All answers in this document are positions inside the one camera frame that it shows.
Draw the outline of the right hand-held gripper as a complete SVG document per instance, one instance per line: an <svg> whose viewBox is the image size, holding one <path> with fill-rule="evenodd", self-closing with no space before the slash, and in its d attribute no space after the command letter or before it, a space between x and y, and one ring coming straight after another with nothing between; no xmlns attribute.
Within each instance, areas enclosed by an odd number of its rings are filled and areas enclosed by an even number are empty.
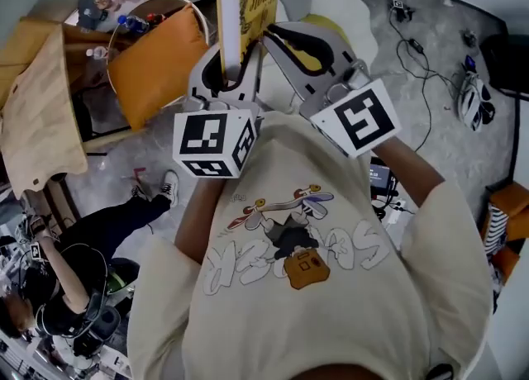
<svg viewBox="0 0 529 380"><path fill-rule="evenodd" d="M317 59L321 67L308 68L287 44ZM338 32L302 21L270 24L263 45L305 103L322 91L328 72L335 75L338 64L353 61L352 50ZM327 89L308 120L350 158L371 151L401 130L383 81L371 79L359 64Z"/></svg>

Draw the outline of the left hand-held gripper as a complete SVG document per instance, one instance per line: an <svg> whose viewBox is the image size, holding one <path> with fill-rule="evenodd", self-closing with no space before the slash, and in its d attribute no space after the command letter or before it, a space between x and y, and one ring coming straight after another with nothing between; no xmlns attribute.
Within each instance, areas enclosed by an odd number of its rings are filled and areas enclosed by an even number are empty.
<svg viewBox="0 0 529 380"><path fill-rule="evenodd" d="M174 116L173 160L194 178L239 178L258 138L263 47L254 40L231 98L224 97L220 45L207 50L188 80L185 111Z"/></svg>

